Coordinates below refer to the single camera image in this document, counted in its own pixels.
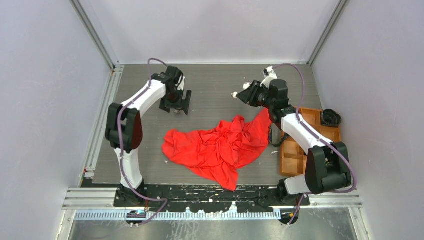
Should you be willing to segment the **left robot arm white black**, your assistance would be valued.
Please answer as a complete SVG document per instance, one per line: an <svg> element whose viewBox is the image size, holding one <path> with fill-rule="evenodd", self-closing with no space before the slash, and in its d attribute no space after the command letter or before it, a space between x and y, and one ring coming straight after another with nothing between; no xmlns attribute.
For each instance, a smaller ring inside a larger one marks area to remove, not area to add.
<svg viewBox="0 0 424 240"><path fill-rule="evenodd" d="M152 74L146 85L122 103L108 107L105 139L118 158L121 189L133 206L146 200L144 178L140 171L139 147L143 140L142 117L156 102L159 109L189 113L192 91L185 90L184 73L175 66L165 72Z"/></svg>

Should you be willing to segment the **red cloth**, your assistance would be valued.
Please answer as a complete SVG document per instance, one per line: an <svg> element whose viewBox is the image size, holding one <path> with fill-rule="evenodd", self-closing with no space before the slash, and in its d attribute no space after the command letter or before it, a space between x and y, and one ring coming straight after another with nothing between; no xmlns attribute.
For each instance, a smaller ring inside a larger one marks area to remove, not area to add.
<svg viewBox="0 0 424 240"><path fill-rule="evenodd" d="M253 163L268 147L271 124L268 110L262 109L250 122L236 115L232 121L222 120L209 130L171 129L161 149L171 162L235 191L237 170Z"/></svg>

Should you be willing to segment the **white faucet with chrome head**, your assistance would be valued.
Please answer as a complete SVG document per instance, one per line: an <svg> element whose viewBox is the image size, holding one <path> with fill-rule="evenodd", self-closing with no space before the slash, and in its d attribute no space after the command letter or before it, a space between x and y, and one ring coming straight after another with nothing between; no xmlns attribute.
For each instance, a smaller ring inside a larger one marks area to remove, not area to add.
<svg viewBox="0 0 424 240"><path fill-rule="evenodd" d="M242 85L242 88L241 88L241 89L239 89L238 91L234 91L234 92L231 94L231 97L232 97L232 98L234 98L234 99L236 99L236 98L237 98L237 95L238 95L240 92L243 92L243 91L247 90L247 89L248 89L251 85L252 85L252 84L251 84L250 82L245 82L245 83Z"/></svg>

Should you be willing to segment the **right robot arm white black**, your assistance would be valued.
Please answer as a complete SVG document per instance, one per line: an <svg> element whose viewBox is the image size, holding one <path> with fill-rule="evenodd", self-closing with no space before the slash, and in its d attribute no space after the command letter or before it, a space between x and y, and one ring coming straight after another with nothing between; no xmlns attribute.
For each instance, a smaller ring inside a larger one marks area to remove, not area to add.
<svg viewBox="0 0 424 240"><path fill-rule="evenodd" d="M299 109L289 103L286 81L273 79L263 84L255 80L232 97L252 107L266 108L271 122L306 153L305 173L284 179L283 188L277 192L281 204L291 205L298 194L340 192L353 183L347 146L329 140L306 122Z"/></svg>

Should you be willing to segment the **orange compartment tray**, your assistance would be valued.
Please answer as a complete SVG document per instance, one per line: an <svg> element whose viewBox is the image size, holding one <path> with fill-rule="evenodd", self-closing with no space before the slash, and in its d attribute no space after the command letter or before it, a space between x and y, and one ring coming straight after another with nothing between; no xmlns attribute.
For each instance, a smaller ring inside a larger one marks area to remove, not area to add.
<svg viewBox="0 0 424 240"><path fill-rule="evenodd" d="M316 131L333 142L342 140L341 127L329 126L322 121L323 110L302 107L299 113ZM279 173L284 177L295 177L305 173L307 155L300 145L288 137L280 147Z"/></svg>

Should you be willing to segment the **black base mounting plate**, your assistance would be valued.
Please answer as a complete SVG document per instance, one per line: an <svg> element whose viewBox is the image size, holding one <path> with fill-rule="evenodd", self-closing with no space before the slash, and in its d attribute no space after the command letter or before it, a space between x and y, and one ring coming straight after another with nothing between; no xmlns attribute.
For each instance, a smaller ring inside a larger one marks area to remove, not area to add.
<svg viewBox="0 0 424 240"><path fill-rule="evenodd" d="M192 213L225 213L231 205L235 205L238 213L264 213L275 207L295 208L301 199L301 194L289 195L281 185L239 185L230 191L217 185L147 184L138 191L148 200L119 185L114 207L146 207L155 212L162 206L161 200L167 199L163 211L170 213L183 213L187 209Z"/></svg>

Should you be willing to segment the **silver metal pipe fitting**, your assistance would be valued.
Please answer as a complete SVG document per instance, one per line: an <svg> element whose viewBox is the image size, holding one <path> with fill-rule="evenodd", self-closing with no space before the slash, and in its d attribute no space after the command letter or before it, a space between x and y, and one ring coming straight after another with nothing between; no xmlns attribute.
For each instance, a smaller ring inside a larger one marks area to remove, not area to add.
<svg viewBox="0 0 424 240"><path fill-rule="evenodd" d="M183 113L183 111L182 111L182 110L180 110L180 109L176 109L176 110L174 111L174 113L175 113L175 114L177 114L177 115L179 115L179 114Z"/></svg>

